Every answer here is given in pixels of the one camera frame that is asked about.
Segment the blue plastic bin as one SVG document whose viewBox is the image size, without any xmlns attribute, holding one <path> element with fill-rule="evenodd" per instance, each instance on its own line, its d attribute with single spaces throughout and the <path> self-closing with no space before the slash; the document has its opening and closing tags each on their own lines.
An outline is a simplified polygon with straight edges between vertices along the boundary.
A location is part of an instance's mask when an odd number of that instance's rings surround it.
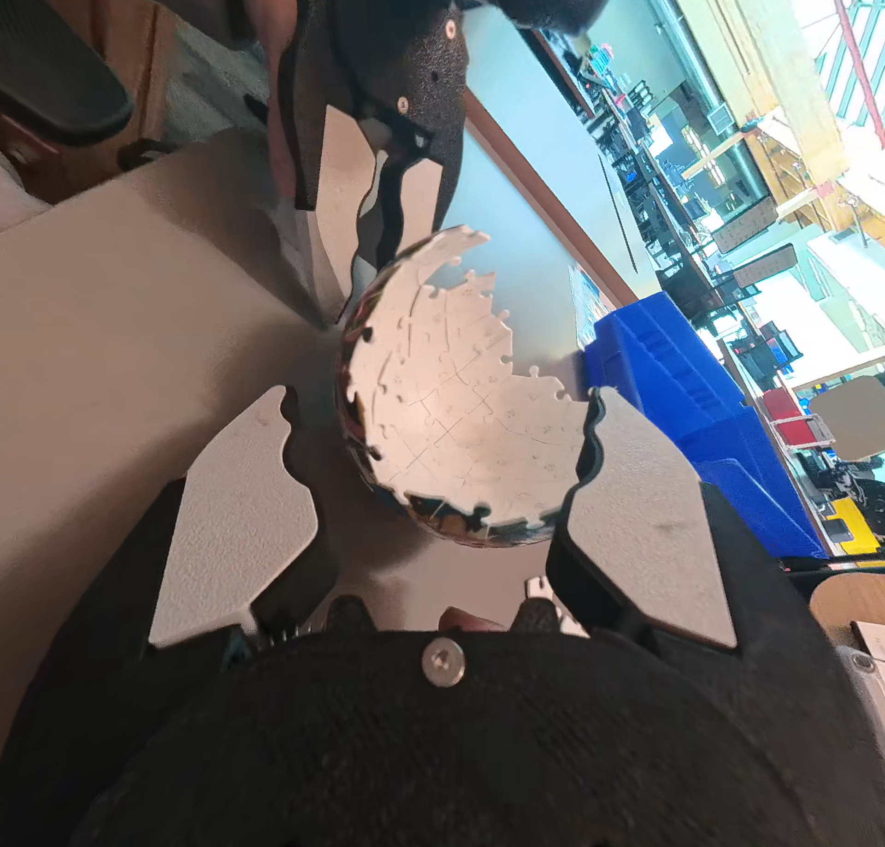
<svg viewBox="0 0 885 847">
<path fill-rule="evenodd" d="M 614 387 L 729 501 L 775 558 L 828 552 L 758 413 L 663 292 L 594 324 L 590 387 Z"/>
</svg>

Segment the person's right hand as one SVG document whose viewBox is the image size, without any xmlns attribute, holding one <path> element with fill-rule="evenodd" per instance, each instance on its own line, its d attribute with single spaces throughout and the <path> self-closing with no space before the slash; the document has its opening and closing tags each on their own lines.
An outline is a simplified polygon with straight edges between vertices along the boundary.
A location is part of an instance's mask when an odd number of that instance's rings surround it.
<svg viewBox="0 0 885 847">
<path fill-rule="evenodd" d="M 440 632 L 459 631 L 472 633 L 501 633 L 508 630 L 504 625 L 470 614 L 456 607 L 449 607 L 442 613 L 438 622 L 438 629 Z"/>
</svg>

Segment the colourful cartoon puzzle ball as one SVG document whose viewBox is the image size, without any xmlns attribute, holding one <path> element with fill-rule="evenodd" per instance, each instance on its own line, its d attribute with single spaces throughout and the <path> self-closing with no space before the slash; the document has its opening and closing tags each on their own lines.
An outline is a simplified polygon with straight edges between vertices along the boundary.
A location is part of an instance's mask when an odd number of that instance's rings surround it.
<svg viewBox="0 0 885 847">
<path fill-rule="evenodd" d="M 380 271 L 342 330 L 336 407 L 366 484 L 434 536 L 483 548 L 547 542 L 578 482 L 590 403 L 515 373 L 494 273 L 429 280 L 489 236 L 435 233 Z"/>
</svg>

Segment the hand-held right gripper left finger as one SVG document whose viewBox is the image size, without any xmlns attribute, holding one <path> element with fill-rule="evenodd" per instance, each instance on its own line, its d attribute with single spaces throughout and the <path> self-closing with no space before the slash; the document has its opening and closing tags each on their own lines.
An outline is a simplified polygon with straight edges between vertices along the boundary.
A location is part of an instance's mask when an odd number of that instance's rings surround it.
<svg viewBox="0 0 885 847">
<path fill-rule="evenodd" d="M 149 643 L 167 649 L 228 627 L 291 636 L 335 586 L 338 555 L 311 489 L 289 468 L 294 388 L 266 391 L 186 472 Z"/>
</svg>

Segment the person's left hand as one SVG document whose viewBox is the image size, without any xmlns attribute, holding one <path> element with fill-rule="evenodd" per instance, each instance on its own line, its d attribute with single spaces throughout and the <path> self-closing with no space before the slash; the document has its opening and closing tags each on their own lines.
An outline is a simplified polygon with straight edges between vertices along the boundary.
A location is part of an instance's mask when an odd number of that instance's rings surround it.
<svg viewBox="0 0 885 847">
<path fill-rule="evenodd" d="M 295 171 L 283 130 L 278 83 L 282 56 L 295 34 L 297 0 L 243 0 L 266 59 L 269 82 L 267 133 L 272 177 L 281 199 L 295 198 Z"/>
</svg>

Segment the small red bin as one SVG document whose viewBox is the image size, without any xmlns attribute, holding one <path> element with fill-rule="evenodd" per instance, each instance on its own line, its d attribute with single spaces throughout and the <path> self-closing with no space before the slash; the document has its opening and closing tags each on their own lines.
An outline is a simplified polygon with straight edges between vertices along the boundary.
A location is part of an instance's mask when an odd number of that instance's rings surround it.
<svg viewBox="0 0 885 847">
<path fill-rule="evenodd" d="M 763 392 L 761 400 L 773 424 L 807 421 L 809 418 L 789 388 L 769 389 Z"/>
</svg>

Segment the loose white puzzle pieces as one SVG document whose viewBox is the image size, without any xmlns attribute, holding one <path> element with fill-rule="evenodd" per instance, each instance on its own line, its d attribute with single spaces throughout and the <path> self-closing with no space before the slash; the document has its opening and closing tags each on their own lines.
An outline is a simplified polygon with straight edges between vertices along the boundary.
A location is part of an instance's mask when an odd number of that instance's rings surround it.
<svg viewBox="0 0 885 847">
<path fill-rule="evenodd" d="M 550 601 L 554 605 L 559 620 L 559 631 L 561 634 L 567 634 L 583 639 L 590 637 L 584 627 L 582 627 L 581 624 L 560 604 L 559 598 L 555 595 L 547 577 L 535 576 L 526 580 L 525 598 L 544 598 Z"/>
</svg>

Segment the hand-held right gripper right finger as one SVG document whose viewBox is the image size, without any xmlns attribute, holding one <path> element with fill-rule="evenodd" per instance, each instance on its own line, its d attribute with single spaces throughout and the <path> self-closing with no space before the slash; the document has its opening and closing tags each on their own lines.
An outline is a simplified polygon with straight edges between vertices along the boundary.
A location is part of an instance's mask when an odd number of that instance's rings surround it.
<svg viewBox="0 0 885 847">
<path fill-rule="evenodd" d="M 546 562 L 571 616 L 586 632 L 656 629 L 735 650 L 701 479 L 615 388 L 590 390 L 576 475 Z"/>
</svg>

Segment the wooden document board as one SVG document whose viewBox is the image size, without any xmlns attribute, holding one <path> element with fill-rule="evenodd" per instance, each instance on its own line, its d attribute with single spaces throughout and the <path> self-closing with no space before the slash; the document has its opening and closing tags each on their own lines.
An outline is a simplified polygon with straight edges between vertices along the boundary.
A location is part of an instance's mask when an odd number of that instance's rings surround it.
<svg viewBox="0 0 885 847">
<path fill-rule="evenodd" d="M 810 610 L 835 646 L 864 652 L 852 623 L 884 624 L 884 575 L 861 570 L 831 576 L 815 588 Z"/>
</svg>

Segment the black office chair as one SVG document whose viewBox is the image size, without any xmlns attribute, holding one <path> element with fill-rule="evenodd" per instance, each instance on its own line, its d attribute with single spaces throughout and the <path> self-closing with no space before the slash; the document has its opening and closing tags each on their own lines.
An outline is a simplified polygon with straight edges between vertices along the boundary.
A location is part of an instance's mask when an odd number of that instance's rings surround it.
<svg viewBox="0 0 885 847">
<path fill-rule="evenodd" d="M 86 147 L 122 132 L 134 103 L 45 0 L 1 0 L 1 108 L 50 142 Z"/>
</svg>

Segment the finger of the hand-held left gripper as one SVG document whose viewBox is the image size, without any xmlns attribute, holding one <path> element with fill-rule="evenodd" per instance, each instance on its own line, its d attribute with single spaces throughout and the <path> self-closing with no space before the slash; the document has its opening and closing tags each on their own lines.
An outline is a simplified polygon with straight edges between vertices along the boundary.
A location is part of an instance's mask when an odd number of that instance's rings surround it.
<svg viewBox="0 0 885 847">
<path fill-rule="evenodd" d="M 358 216 L 357 254 L 376 272 L 435 231 L 443 167 L 431 158 L 415 162 L 380 150 L 372 187 Z"/>
<path fill-rule="evenodd" d="M 316 205 L 304 211 L 308 288 L 327 326 L 340 320 L 352 295 L 352 266 L 359 247 L 358 221 L 372 189 L 376 167 L 375 155 L 360 124 L 328 106 Z"/>
</svg>

